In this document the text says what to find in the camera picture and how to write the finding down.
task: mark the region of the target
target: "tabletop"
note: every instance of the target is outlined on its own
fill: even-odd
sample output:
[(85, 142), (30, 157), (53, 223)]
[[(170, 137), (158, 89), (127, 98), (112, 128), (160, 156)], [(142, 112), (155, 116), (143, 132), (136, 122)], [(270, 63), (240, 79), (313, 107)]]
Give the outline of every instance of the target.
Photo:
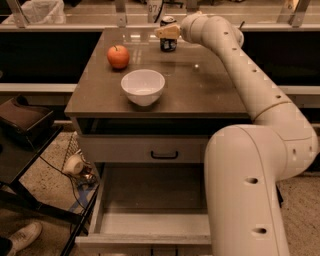
[[(106, 53), (112, 45), (130, 53), (127, 68), (115, 70)], [(162, 96), (148, 107), (129, 102), (121, 79), (137, 69), (165, 77)], [(65, 110), (70, 117), (193, 118), (246, 117), (246, 110), (220, 59), (208, 49), (178, 39), (162, 52), (153, 28), (106, 28)]]

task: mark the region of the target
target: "shoe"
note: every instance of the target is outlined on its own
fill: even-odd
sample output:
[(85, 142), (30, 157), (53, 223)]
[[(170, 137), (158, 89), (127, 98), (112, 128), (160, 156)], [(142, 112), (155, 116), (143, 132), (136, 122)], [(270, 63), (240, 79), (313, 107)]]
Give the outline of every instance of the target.
[(40, 222), (32, 222), (24, 228), (18, 230), (9, 239), (12, 242), (12, 249), (8, 255), (15, 255), (34, 242), (41, 234), (42, 225)]

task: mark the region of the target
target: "red apple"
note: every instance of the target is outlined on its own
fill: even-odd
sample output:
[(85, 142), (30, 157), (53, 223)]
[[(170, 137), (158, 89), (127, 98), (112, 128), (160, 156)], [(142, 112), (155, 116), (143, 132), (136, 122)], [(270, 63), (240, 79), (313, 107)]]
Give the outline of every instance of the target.
[(113, 68), (122, 69), (128, 66), (130, 55), (123, 45), (114, 45), (109, 48), (107, 58)]

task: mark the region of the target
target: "white bowl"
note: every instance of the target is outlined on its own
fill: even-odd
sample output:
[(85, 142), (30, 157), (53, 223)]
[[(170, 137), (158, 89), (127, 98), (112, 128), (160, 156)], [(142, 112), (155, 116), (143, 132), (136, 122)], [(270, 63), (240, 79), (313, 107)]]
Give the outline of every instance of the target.
[(139, 69), (125, 75), (121, 87), (129, 100), (140, 106), (149, 106), (162, 94), (165, 80), (159, 72)]

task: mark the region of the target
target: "drawer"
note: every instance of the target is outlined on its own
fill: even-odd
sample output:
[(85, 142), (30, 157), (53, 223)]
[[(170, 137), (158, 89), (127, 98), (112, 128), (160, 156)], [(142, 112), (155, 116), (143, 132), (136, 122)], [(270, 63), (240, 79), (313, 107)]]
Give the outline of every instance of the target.
[(202, 165), (105, 167), (81, 251), (211, 255)]
[(78, 136), (90, 162), (203, 163), (207, 137)]

